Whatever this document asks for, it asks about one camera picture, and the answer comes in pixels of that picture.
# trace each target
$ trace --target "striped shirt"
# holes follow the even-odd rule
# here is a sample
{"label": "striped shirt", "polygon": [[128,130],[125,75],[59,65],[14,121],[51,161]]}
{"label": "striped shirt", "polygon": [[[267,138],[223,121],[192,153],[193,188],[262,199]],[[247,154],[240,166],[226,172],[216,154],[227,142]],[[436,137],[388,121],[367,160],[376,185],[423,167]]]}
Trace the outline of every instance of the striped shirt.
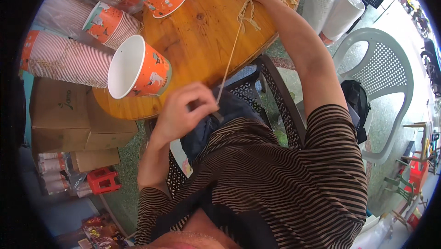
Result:
{"label": "striped shirt", "polygon": [[366,220],[367,182],[349,113],[308,117],[305,149],[280,147],[263,123],[238,118],[214,132],[169,199],[140,194],[136,243],[182,230],[202,208],[243,248],[349,248]]}

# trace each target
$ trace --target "red plastic stool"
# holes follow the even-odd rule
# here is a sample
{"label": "red plastic stool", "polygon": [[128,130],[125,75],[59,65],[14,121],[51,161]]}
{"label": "red plastic stool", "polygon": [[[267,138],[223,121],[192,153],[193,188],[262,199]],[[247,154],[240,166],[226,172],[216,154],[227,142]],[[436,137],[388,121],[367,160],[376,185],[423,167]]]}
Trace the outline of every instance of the red plastic stool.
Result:
{"label": "red plastic stool", "polygon": [[88,173],[87,182],[93,194],[113,192],[123,186],[116,184],[116,176],[118,176],[116,171],[110,171],[107,167],[101,168]]}

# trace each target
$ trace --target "wood grain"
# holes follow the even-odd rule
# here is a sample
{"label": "wood grain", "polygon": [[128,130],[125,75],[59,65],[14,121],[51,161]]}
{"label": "wood grain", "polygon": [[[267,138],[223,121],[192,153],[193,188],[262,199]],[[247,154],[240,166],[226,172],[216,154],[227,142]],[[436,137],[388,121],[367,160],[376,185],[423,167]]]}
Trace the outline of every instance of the wood grain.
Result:
{"label": "wood grain", "polygon": [[[145,7],[145,28],[142,36],[172,65],[168,89],[159,97],[126,97],[116,100],[107,89],[94,88],[97,102],[114,117],[138,120],[157,116],[168,93],[176,88],[193,81],[201,81],[208,87],[219,85],[239,28],[237,15],[244,2],[245,0],[186,0],[173,14],[162,19],[153,18]],[[256,1],[254,3],[254,19],[262,30],[256,31],[244,21],[246,32],[239,35],[229,76],[249,64],[278,36],[264,7]]]}

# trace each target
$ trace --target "woman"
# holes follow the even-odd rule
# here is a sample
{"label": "woman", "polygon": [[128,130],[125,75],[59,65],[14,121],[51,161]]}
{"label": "woman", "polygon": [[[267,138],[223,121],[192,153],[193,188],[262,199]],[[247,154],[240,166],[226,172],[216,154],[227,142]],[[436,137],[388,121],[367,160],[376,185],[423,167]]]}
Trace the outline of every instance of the woman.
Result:
{"label": "woman", "polygon": [[144,248],[349,248],[361,231],[366,174],[333,60],[294,10],[256,1],[272,15],[302,83],[305,149],[280,147],[252,115],[234,118],[210,134],[171,199],[170,142],[219,107],[200,83],[170,93],[139,163],[136,241]]}

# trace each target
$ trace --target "speckled floor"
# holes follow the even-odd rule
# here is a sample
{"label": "speckled floor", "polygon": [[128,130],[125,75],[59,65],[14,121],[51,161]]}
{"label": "speckled floor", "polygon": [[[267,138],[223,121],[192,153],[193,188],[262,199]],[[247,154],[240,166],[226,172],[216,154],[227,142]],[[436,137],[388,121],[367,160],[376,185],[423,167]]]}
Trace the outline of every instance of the speckled floor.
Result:
{"label": "speckled floor", "polygon": [[[385,0],[385,5],[389,5],[392,0]],[[302,13],[304,0],[300,1],[298,12]],[[433,109],[433,98],[429,92],[427,81],[423,75],[423,68],[419,58],[420,48],[423,46],[422,39],[418,35],[410,16],[401,8],[399,3],[394,3],[391,8],[377,22],[374,21],[382,13],[382,8],[374,9],[368,6],[364,18],[356,25],[355,29],[362,27],[373,27],[386,31],[391,34],[403,47],[408,59],[412,65],[414,75],[415,91],[403,124],[411,122],[425,121],[429,117],[428,110]],[[340,38],[328,50],[333,54],[338,48],[341,41],[346,35]],[[339,68],[338,73],[345,72],[354,67],[364,56],[367,45],[357,43],[348,51],[343,65]],[[295,66],[286,53],[283,45],[279,40],[266,51],[271,57],[274,64],[278,67],[285,84],[287,85],[295,103],[303,99],[302,88],[299,77],[295,71]],[[247,66],[227,82],[235,82],[255,70],[253,66]],[[260,90],[260,84],[256,84],[256,88]],[[279,112],[271,93],[262,93],[262,102],[265,105],[266,112],[272,123],[273,129],[279,138],[280,144],[287,146],[286,135],[284,134],[283,124],[280,124]],[[369,131],[369,139],[365,144],[367,150],[380,152],[383,148],[387,137],[389,136],[395,116],[398,113],[403,102],[403,95],[399,93],[384,96],[372,101],[371,112],[373,113],[373,122]],[[124,148],[119,148],[121,163],[114,166],[119,173],[119,180],[123,187],[113,193],[105,195],[105,199],[117,217],[119,223],[124,230],[130,235],[135,231],[137,222],[138,209],[138,189],[136,186],[137,164],[139,153],[145,147],[146,133],[143,128],[142,121],[138,122],[139,133]],[[396,194],[384,190],[383,178],[394,177],[397,171],[397,163],[395,159],[400,158],[410,140],[416,141],[416,147],[421,147],[421,133],[416,129],[400,127],[397,134],[393,150],[389,159],[382,165],[373,166],[367,164],[368,175],[368,208],[375,215],[381,215],[394,209],[402,198]],[[178,151],[179,145],[174,144],[172,151],[179,156],[179,164],[183,163],[185,157],[181,156]]]}

